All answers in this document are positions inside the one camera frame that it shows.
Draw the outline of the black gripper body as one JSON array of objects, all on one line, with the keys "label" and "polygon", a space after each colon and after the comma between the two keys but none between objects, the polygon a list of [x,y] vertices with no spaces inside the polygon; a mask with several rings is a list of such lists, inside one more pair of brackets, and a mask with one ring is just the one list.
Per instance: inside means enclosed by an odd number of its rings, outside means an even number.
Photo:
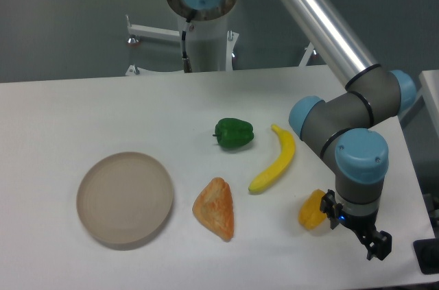
[{"label": "black gripper body", "polygon": [[361,237],[371,237],[376,231],[375,222],[378,211],[363,216],[352,215],[342,211],[338,218],[335,219],[334,225],[343,225],[345,228],[352,230]]}]

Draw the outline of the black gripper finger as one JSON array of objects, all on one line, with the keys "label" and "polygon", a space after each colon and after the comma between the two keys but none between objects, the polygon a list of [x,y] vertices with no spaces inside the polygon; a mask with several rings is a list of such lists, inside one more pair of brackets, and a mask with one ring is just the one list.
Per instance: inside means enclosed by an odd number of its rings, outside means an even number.
[{"label": "black gripper finger", "polygon": [[383,261],[392,252],[392,235],[385,231],[363,230],[357,231],[356,236],[366,248],[368,261],[377,258]]},{"label": "black gripper finger", "polygon": [[320,212],[327,216],[330,228],[333,230],[339,224],[342,217],[342,205],[336,202],[335,192],[329,189],[320,201]]}]

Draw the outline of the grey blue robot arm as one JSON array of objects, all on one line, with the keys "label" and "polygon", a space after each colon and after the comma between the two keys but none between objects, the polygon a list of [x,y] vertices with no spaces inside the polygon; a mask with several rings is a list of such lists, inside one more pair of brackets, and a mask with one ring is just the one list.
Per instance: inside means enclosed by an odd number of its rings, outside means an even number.
[{"label": "grey blue robot arm", "polygon": [[[230,0],[179,0],[188,21]],[[388,170],[388,145],[374,125],[407,110],[416,87],[402,71],[385,71],[352,33],[328,0],[280,0],[345,88],[331,101],[310,96],[294,105],[289,124],[335,174],[320,210],[332,227],[352,230],[369,258],[392,249],[389,233],[375,227]]]}]

